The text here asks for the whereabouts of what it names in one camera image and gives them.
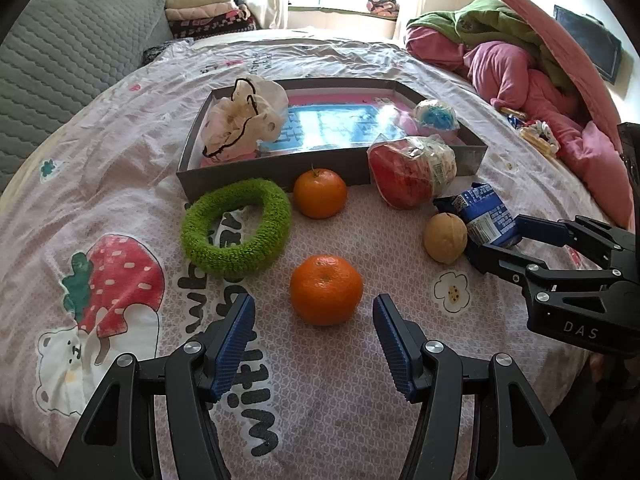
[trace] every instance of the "cartoon strawberry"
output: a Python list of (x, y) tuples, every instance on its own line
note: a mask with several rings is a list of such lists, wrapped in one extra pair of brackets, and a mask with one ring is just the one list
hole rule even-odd
[(91, 332), (101, 308), (108, 310), (97, 326), (99, 338), (127, 331), (123, 313), (132, 304), (158, 311), (164, 296), (164, 274), (158, 260), (134, 238), (102, 236), (87, 254), (71, 257), (72, 276), (62, 279), (68, 291), (65, 310), (74, 314), (78, 328)]

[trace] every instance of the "mandarin orange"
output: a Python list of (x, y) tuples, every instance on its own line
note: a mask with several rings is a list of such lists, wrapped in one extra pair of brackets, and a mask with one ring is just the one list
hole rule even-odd
[(340, 256), (307, 258), (291, 275), (291, 304), (303, 321), (334, 325), (347, 321), (362, 298), (362, 277)]
[(331, 170), (305, 171), (293, 186), (293, 200), (309, 218), (329, 218), (344, 207), (347, 185)]

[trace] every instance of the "snack package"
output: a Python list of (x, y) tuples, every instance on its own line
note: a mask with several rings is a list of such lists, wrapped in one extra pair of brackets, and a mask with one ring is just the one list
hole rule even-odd
[(287, 120), (284, 88), (257, 75), (236, 79), (231, 99), (213, 103), (200, 129), (204, 156), (215, 161), (253, 153), (258, 141), (274, 141)]
[(459, 195), (434, 200), (440, 212), (452, 212), (466, 225), (469, 238), (478, 245), (491, 243), (511, 247), (522, 237), (516, 222), (489, 184), (475, 182)]
[(413, 116), (420, 128), (420, 134), (423, 136), (454, 132), (460, 129), (455, 110), (438, 99), (420, 101), (415, 105)]
[(546, 158), (556, 158), (560, 144), (558, 144), (548, 124), (543, 121), (529, 121), (519, 132), (524, 140), (546, 156)]
[(412, 209), (439, 195), (456, 176), (456, 157), (440, 137), (379, 137), (367, 150), (372, 181), (396, 209)]

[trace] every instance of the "plastic bag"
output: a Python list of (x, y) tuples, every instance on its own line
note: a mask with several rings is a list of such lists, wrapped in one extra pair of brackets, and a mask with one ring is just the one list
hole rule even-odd
[(456, 176), (456, 157), (439, 136), (376, 140), (367, 150), (372, 180), (397, 209), (418, 207)]
[(413, 116), (424, 136), (460, 129), (455, 110), (438, 99), (420, 101), (415, 105)]
[(209, 107), (200, 137), (204, 156), (230, 160), (253, 153), (258, 141), (274, 141), (287, 120), (289, 99), (284, 88), (257, 75), (236, 80), (231, 99)]

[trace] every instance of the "gray mattress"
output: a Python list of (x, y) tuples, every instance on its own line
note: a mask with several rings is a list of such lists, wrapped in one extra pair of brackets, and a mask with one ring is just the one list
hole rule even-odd
[(0, 45), (0, 193), (41, 142), (171, 38), (164, 0), (31, 0)]

